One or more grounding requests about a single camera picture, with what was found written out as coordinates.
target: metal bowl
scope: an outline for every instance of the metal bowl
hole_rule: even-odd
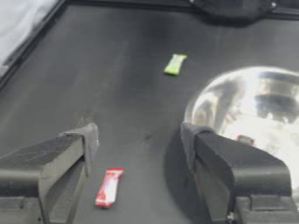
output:
[[[274,67],[224,73],[191,99],[184,121],[282,159],[299,206],[299,74]]]

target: black surface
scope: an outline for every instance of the black surface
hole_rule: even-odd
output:
[[[299,70],[298,37],[298,22],[230,28],[178,12],[71,6],[0,94],[0,153],[94,121],[102,150],[75,223],[206,223],[179,138],[187,101],[230,69]],[[179,77],[163,74],[174,53],[188,55]],[[114,166],[126,174],[102,211]]]

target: red candy bar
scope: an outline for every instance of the red candy bar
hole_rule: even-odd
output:
[[[106,172],[104,181],[98,191],[96,206],[111,208],[118,196],[118,181],[124,172],[122,168],[110,168]]]

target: white fabric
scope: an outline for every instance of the white fabric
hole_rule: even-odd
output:
[[[0,0],[0,66],[59,0]]]

